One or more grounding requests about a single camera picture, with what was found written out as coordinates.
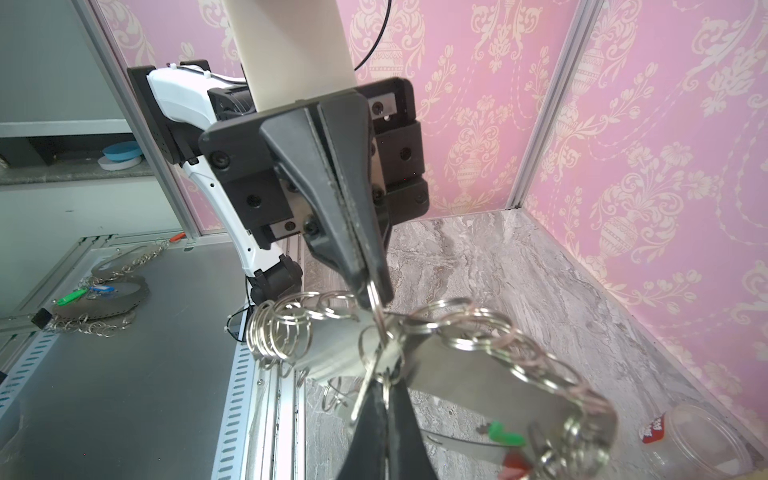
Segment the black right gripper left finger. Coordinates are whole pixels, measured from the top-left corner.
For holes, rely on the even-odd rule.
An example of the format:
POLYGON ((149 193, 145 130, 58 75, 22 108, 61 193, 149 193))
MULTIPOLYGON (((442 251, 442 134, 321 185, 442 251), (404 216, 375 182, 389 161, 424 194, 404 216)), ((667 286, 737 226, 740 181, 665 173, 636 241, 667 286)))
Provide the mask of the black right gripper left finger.
POLYGON ((382 480, 386 477, 387 412, 382 386, 368 388, 345 461, 337 480, 382 480))

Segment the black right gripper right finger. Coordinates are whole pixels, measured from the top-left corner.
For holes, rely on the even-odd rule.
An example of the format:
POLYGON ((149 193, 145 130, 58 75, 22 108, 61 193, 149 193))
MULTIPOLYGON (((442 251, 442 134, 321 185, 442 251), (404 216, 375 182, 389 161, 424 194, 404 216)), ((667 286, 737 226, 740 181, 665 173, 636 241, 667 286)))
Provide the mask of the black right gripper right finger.
POLYGON ((404 380, 387 394, 388 475, 393 480, 437 480, 404 380))

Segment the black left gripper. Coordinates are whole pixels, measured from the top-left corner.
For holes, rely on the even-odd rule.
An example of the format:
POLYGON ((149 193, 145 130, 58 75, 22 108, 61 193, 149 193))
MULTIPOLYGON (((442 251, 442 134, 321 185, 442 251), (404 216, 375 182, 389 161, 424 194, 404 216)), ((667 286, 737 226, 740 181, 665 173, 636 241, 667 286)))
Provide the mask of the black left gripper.
POLYGON ((393 77, 292 105, 229 113, 202 153, 261 247, 301 234, 349 289, 394 298, 393 226, 428 209, 412 83, 393 77))

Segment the green key tag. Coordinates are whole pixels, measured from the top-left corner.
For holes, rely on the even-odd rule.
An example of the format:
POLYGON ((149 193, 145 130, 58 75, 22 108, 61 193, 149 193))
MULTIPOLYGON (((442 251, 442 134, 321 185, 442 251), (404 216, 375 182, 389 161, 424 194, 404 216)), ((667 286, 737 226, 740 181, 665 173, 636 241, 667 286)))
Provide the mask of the green key tag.
POLYGON ((492 442, 506 447, 522 448, 527 444, 521 434, 507 431, 499 421, 493 421, 487 426, 487 436, 492 442))

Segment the red key tag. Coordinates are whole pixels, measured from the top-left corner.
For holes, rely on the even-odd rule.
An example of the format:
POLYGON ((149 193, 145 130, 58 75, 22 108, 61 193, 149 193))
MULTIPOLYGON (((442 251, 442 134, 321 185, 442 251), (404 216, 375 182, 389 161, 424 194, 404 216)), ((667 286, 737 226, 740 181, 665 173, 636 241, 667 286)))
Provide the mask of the red key tag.
POLYGON ((530 463, 522 454, 508 452, 502 462, 502 470, 497 476, 498 480, 525 479, 531 470, 530 463))

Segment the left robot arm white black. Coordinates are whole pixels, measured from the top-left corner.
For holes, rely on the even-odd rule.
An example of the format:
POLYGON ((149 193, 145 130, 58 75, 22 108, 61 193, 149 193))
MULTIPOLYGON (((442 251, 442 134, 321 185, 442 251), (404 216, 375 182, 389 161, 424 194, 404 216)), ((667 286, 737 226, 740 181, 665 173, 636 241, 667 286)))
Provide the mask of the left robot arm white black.
POLYGON ((392 301, 392 229, 429 208, 407 79, 263 109, 245 80, 204 60, 127 76, 166 161, 204 191, 233 240, 253 302, 300 290, 301 267, 276 248, 294 235, 359 298, 374 286, 392 301))

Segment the clear plastic cup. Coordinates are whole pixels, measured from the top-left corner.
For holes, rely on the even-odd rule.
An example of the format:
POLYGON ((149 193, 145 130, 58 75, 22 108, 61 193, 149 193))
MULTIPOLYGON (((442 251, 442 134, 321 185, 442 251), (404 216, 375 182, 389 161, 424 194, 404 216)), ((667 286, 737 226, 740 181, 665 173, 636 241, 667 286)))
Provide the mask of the clear plastic cup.
POLYGON ((661 479, 732 479, 754 466, 745 444, 723 421, 689 404, 643 425, 639 445, 661 479))

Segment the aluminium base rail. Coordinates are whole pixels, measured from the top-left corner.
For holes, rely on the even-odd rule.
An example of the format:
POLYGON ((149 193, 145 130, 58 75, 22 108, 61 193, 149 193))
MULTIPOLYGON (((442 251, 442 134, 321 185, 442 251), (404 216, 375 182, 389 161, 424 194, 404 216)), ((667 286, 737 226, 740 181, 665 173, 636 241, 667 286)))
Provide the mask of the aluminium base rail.
POLYGON ((306 388, 236 342, 211 477, 304 479, 305 442, 306 388))

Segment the aluminium corner post right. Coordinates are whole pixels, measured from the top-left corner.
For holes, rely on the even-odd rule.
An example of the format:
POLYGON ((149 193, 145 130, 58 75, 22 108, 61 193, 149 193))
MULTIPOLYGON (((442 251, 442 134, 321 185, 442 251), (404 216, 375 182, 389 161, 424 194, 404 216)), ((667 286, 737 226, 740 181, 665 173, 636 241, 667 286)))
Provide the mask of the aluminium corner post right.
POLYGON ((105 77, 135 139, 147 156, 153 174, 179 221, 181 229, 189 239, 199 238, 201 232, 183 198, 182 189, 177 184, 171 167, 163 158, 161 150, 151 135, 150 128, 144 119, 130 84, 124 58, 119 52, 97 2, 72 0, 69 1, 69 4, 76 15, 86 44, 105 77))

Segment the aluminium corner post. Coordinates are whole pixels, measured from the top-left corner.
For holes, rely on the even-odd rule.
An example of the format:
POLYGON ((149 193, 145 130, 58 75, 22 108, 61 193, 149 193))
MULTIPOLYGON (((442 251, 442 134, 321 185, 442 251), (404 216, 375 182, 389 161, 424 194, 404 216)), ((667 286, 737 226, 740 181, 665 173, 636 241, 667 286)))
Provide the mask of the aluminium corner post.
POLYGON ((97 2, 72 0, 69 1, 69 4, 76 15, 86 44, 105 77, 135 139, 147 156, 153 174, 179 221, 181 229, 189 239, 199 238, 201 232, 183 198, 182 189, 177 184, 171 167, 163 158, 161 150, 151 135, 150 128, 144 119, 130 84, 124 58, 119 52, 97 2))
POLYGON ((552 80, 540 113, 531 132, 517 176, 506 203, 507 210, 520 209, 533 183, 535 173, 546 151, 547 142, 555 130, 555 122, 574 78, 576 68, 587 48, 602 1, 583 0, 577 3, 569 30, 564 39, 552 80))

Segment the aluminium corner post left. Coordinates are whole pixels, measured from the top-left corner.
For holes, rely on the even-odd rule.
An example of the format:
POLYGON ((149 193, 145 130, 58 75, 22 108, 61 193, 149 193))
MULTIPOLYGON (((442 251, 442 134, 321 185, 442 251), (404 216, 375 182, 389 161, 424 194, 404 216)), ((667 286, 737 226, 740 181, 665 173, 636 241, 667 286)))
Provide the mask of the aluminium corner post left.
POLYGON ((555 122, 574 78, 576 68, 587 48, 602 1, 583 0, 577 3, 569 30, 564 39, 552 80, 540 113, 531 132, 517 176, 506 203, 507 210, 520 209, 533 183, 535 173, 546 151, 547 142, 555 130, 555 122))

